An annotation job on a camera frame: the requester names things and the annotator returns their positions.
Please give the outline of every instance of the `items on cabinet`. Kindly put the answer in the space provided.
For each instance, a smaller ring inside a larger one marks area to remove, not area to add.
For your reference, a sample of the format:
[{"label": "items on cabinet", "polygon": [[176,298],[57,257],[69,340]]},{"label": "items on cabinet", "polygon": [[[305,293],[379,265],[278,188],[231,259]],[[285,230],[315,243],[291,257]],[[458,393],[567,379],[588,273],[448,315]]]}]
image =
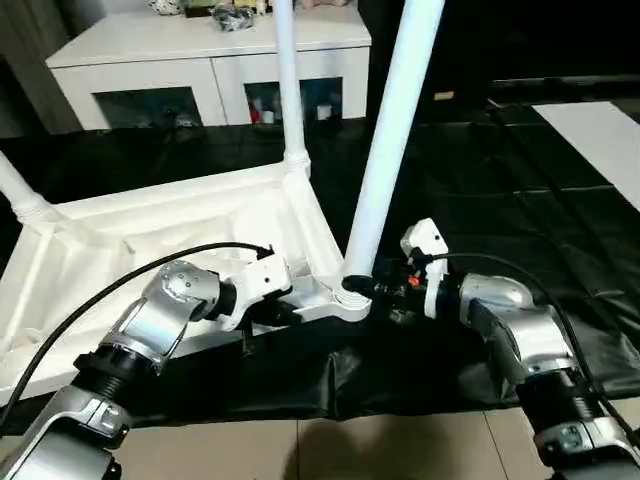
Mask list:
[{"label": "items on cabinet", "polygon": [[187,0],[184,13],[187,18],[208,17],[211,9],[220,3],[228,3],[228,0]]},{"label": "items on cabinet", "polygon": [[233,0],[236,7],[249,7],[258,15],[266,15],[273,11],[273,0]]},{"label": "items on cabinet", "polygon": [[253,27],[253,10],[251,7],[217,5],[213,9],[212,15],[223,32],[234,32]]},{"label": "items on cabinet", "polygon": [[182,0],[150,0],[149,6],[159,15],[179,15],[184,12]]}]

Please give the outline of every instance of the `tile floor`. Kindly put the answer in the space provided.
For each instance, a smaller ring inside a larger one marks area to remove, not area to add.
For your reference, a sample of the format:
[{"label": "tile floor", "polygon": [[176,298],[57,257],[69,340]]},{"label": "tile floor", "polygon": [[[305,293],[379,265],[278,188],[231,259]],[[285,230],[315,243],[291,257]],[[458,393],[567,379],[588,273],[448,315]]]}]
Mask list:
[{"label": "tile floor", "polygon": [[[616,402],[640,425],[640,399]],[[133,431],[125,480],[545,480],[519,409]],[[0,456],[15,445],[0,443]]]}]

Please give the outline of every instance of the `cable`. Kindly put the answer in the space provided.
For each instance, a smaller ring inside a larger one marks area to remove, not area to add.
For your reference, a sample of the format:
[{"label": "cable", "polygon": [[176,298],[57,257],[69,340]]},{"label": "cable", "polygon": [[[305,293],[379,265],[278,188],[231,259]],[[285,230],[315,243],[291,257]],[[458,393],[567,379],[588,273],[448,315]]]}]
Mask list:
[{"label": "cable", "polygon": [[478,258],[478,259],[490,260],[494,263],[498,263],[500,265],[503,265],[511,270],[514,270],[522,274],[533,285],[535,285],[535,287],[538,290],[540,290],[540,292],[542,292],[542,294],[546,297],[547,302],[550,305],[552,305],[553,308],[555,308],[558,314],[558,317],[560,318],[560,322],[562,323],[562,326],[564,327],[565,332],[567,333],[569,343],[571,344],[571,348],[573,349],[573,352],[576,356],[576,360],[578,362],[578,365],[580,366],[580,369],[582,370],[582,373],[587,381],[587,384],[589,385],[593,393],[596,395],[600,403],[602,403],[602,405],[604,406],[605,410],[609,413],[609,415],[615,418],[615,420],[618,422],[620,427],[624,430],[624,433],[626,434],[629,441],[636,448],[640,448],[640,440],[638,439],[638,436],[636,435],[635,431],[633,430],[631,425],[629,425],[629,423],[622,417],[622,415],[620,415],[620,412],[618,412],[618,410],[609,401],[609,399],[606,397],[606,392],[604,392],[604,390],[600,387],[599,383],[596,381],[593,375],[593,372],[591,371],[591,368],[589,367],[589,364],[587,362],[587,357],[585,356],[584,351],[580,346],[580,341],[578,340],[576,332],[573,329],[573,325],[569,320],[569,316],[566,314],[566,312],[560,305],[560,302],[558,301],[558,299],[547,288],[545,288],[544,284],[540,280],[538,280],[538,278],[535,275],[533,275],[523,267],[513,262],[510,262],[509,260],[505,260],[504,258],[497,257],[495,255],[488,255],[484,253],[442,253],[439,255],[426,256],[427,264],[432,263],[436,260],[450,259],[450,258]]},{"label": "cable", "polygon": [[29,362],[29,365],[27,365],[27,368],[25,369],[22,376],[20,377],[20,380],[18,380],[16,387],[13,389],[13,392],[11,393],[11,397],[9,398],[7,405],[4,407],[2,416],[0,417],[0,439],[4,437],[5,426],[9,416],[11,415],[11,411],[15,408],[18,401],[20,400],[20,397],[24,393],[24,390],[27,387],[27,384],[29,383],[29,380],[31,379],[33,372],[35,372],[36,368],[38,368],[38,365],[40,364],[44,356],[47,354],[47,352],[51,349],[51,347],[56,342],[56,340],[58,340],[58,338],[60,338],[60,336],[62,336],[62,334],[71,325],[73,325],[73,323],[78,318],[84,315],[91,307],[97,304],[100,300],[102,300],[103,298],[107,297],[108,295],[116,291],[125,283],[128,283],[134,278],[139,277],[143,273],[147,273],[155,268],[158,268],[164,265],[167,262],[171,262],[178,258],[186,257],[187,255],[192,255],[198,252],[204,252],[206,250],[217,250],[220,248],[243,248],[246,250],[254,250],[258,253],[258,258],[267,256],[273,253],[270,249],[260,247],[258,245],[252,245],[249,243],[241,243],[241,242],[208,243],[205,245],[199,245],[197,247],[188,248],[180,252],[172,253],[171,255],[167,255],[166,257],[159,258],[158,260],[148,263],[147,265],[144,265],[134,270],[133,272],[126,274],[124,277],[116,280],[111,285],[104,288],[102,291],[100,291],[99,293],[94,295],[92,298],[90,298],[88,301],[86,301],[83,305],[81,305],[71,315],[69,315],[64,322],[58,325],[58,327],[51,333],[51,335],[47,337],[47,339],[42,343],[42,345],[40,346],[36,354],[33,356],[31,361]]}]

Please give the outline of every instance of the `glass cabinet door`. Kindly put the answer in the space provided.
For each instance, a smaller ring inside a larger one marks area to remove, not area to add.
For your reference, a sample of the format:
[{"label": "glass cabinet door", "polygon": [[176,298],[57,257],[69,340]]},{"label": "glass cabinet door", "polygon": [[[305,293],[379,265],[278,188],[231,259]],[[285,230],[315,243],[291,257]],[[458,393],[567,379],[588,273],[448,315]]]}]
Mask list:
[{"label": "glass cabinet door", "polygon": [[227,123],[209,58],[52,72],[85,130]]},{"label": "glass cabinet door", "polygon": [[94,93],[111,128],[199,127],[190,87]]},{"label": "glass cabinet door", "polygon": [[[212,60],[229,125],[282,122],[275,54]],[[298,52],[306,122],[366,115],[369,49]]]},{"label": "glass cabinet door", "polygon": [[[244,85],[251,123],[282,124],[278,82]],[[300,92],[305,123],[342,118],[342,78],[301,80]]]}]

